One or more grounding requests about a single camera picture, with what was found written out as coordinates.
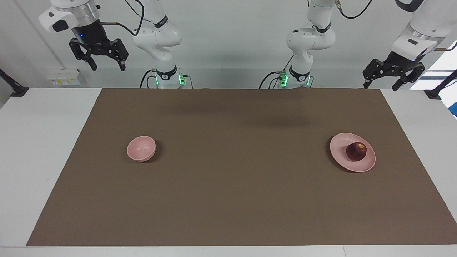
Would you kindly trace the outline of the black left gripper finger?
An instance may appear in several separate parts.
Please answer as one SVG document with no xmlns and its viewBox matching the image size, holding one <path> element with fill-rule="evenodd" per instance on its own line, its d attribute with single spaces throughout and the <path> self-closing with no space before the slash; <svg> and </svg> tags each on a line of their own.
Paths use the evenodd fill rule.
<svg viewBox="0 0 457 257">
<path fill-rule="evenodd" d="M 362 72 L 365 80 L 363 84 L 364 89 L 368 89 L 374 80 L 386 76 L 385 73 L 389 69 L 389 64 L 378 59 L 373 59 Z"/>
<path fill-rule="evenodd" d="M 417 64 L 413 68 L 393 68 L 393 75 L 398 76 L 398 80 L 393 84 L 392 89 L 396 92 L 406 83 L 413 83 L 424 73 L 425 66 L 423 64 Z"/>
</svg>

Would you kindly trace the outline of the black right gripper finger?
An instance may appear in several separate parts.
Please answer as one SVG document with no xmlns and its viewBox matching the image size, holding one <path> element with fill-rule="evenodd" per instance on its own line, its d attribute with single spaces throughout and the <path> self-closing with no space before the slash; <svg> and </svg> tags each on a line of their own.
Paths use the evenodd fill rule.
<svg viewBox="0 0 457 257">
<path fill-rule="evenodd" d="M 129 53 L 124 46 L 121 39 L 115 39 L 113 41 L 113 57 L 119 65 L 122 72 L 126 70 L 125 62 L 129 56 Z"/>
<path fill-rule="evenodd" d="M 73 55 L 77 60 L 83 60 L 93 71 L 96 71 L 97 65 L 96 62 L 91 57 L 92 55 L 92 45 L 86 45 L 79 42 L 78 39 L 71 39 L 69 42 L 70 49 L 73 52 Z"/>
</svg>

